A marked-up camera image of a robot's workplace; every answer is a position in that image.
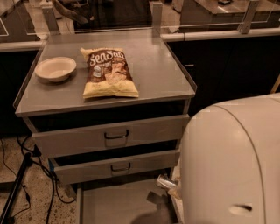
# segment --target bag of chips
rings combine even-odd
[[[83,98],[139,96],[122,48],[81,48],[80,51],[89,69]]]

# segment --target white plastic cover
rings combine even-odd
[[[187,224],[280,223],[280,94],[214,104],[186,127]]]

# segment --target white bowl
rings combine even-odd
[[[35,68],[35,74],[45,80],[59,82],[66,80],[76,68],[76,62],[66,57],[46,59]]]

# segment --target speckled floor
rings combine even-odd
[[[4,164],[8,165],[9,168],[11,168],[15,173],[18,173],[24,156],[21,153],[21,147],[19,146],[16,137],[2,138],[2,143],[0,143],[0,181],[14,181],[16,178],[15,174],[10,171]],[[33,141],[31,139],[28,139],[24,146],[28,149],[33,149],[33,145]],[[48,167],[46,160],[42,159],[42,163],[44,166]],[[33,164],[27,169],[22,184],[25,186],[25,190],[30,195],[31,206],[26,211],[23,211],[22,213],[19,213],[15,216],[15,223],[46,223],[47,210],[49,208],[52,197],[51,180],[44,174],[44,172],[38,165]],[[58,192],[59,196],[64,201],[73,200],[73,198],[70,196],[71,193],[69,189],[66,186],[60,185],[60,183],[58,183]],[[8,196],[8,193],[0,192],[0,212],[3,211]],[[10,216],[15,215],[19,211],[28,207],[29,204],[25,197],[25,191],[21,187],[15,200],[14,207],[10,211]],[[52,203],[52,210],[49,217],[49,223],[75,223],[75,211],[76,201],[71,204],[64,204],[58,198],[57,193],[55,193]]]
[[[38,35],[45,33],[46,24],[42,20],[42,14],[38,13],[39,9],[37,7],[32,7],[29,3],[25,3],[27,10],[30,12],[33,22],[35,23],[36,31]],[[73,33],[72,23],[68,19],[58,20],[59,28],[62,34]],[[164,4],[163,6],[163,17],[162,17],[162,26],[174,26],[174,30],[179,25],[179,14],[172,9],[170,4]],[[19,138],[20,142],[23,142],[25,139],[24,136]],[[24,144],[28,149],[33,149],[34,142],[32,139],[28,138]],[[20,165],[24,159],[24,156],[21,152],[21,147],[18,144],[16,137],[5,137],[2,138],[0,142],[0,182],[9,182],[15,180],[15,174],[10,171],[4,164],[8,165],[15,173],[18,173]],[[46,160],[42,158],[42,163],[44,166],[48,167]],[[45,224],[47,217],[47,210],[50,205],[52,197],[52,182],[44,174],[42,169],[33,164],[29,167],[24,175],[22,184],[25,187],[25,190],[30,195],[30,208],[29,203],[25,197],[25,191],[21,187],[18,191],[17,199],[15,205],[10,212],[10,216],[14,216],[18,212],[24,210],[23,212],[15,215],[16,224]],[[72,201],[73,198],[67,186],[58,184],[58,192],[60,197],[64,201]],[[0,213],[4,209],[6,200],[8,199],[9,194],[6,192],[0,192]],[[71,204],[62,203],[55,192],[52,210],[49,216],[49,222],[52,224],[72,224],[76,223],[76,201]]]

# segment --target wire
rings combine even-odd
[[[8,170],[10,170],[13,174],[15,174],[15,176],[17,176],[17,174],[5,163],[5,147],[4,147],[4,142],[3,142],[2,138],[0,138],[0,141],[1,141],[2,149],[3,149],[3,158],[2,158],[3,165],[5,167],[7,167]]]
[[[18,176],[6,163],[5,163],[5,147],[4,147],[4,142],[3,142],[3,139],[2,138],[0,138],[0,141],[1,141],[1,145],[2,145],[2,149],[3,149],[3,165],[5,166],[5,167],[7,167],[16,177]],[[24,211],[26,211],[26,210],[28,210],[28,209],[30,209],[31,208],[31,202],[30,202],[30,196],[29,196],[29,194],[28,194],[28,192],[25,190],[25,185],[23,185],[23,184],[20,184],[22,187],[23,187],[23,189],[24,189],[24,191],[25,191],[25,197],[26,197],[26,200],[27,200],[27,202],[28,202],[28,207],[27,208],[24,208],[24,209],[22,209],[22,210],[20,210],[19,212],[17,212],[16,214],[14,214],[12,217],[11,217],[11,219],[14,221],[14,218],[15,218],[15,216],[16,215],[18,215],[18,214],[20,214],[20,213],[22,213],[22,212],[24,212]]]
[[[25,139],[24,139],[24,141],[21,143],[21,142],[19,141],[19,136],[17,136],[17,143],[18,143],[19,146],[20,146],[20,150],[21,150],[21,153],[23,154],[23,156],[25,155],[24,150],[29,151],[30,153],[33,154],[33,150],[30,150],[30,149],[28,149],[28,148],[25,147],[25,142],[26,142],[27,139],[30,138],[30,137],[31,137],[31,135],[26,136]]]
[[[32,153],[32,155],[34,156],[34,153],[35,153],[35,147],[34,147],[34,150],[30,150],[28,148],[25,147],[25,142],[27,141],[27,139],[29,138],[30,136],[27,136],[24,141],[21,143],[20,140],[19,140],[19,137],[17,136],[17,142],[18,144],[20,145],[20,148],[21,148],[21,152],[22,154],[24,155],[25,152],[24,151],[29,151]],[[45,224],[48,224],[49,222],[49,219],[50,219],[50,215],[51,215],[51,211],[52,211],[52,207],[53,207],[53,199],[54,199],[54,193],[56,192],[57,193],[57,196],[59,198],[59,200],[64,203],[64,204],[70,204],[70,203],[73,203],[75,201],[75,199],[71,200],[71,201],[64,201],[61,197],[60,197],[60,194],[59,194],[59,191],[58,191],[58,179],[55,175],[55,173],[51,173],[42,163],[42,160],[41,160],[41,157],[38,156],[38,162],[34,161],[33,159],[31,160],[35,165],[38,165],[41,167],[43,173],[51,180],[52,182],[52,196],[51,196],[51,201],[50,201],[50,205],[48,207],[48,210],[47,210],[47,216],[46,216],[46,219],[45,219]]]

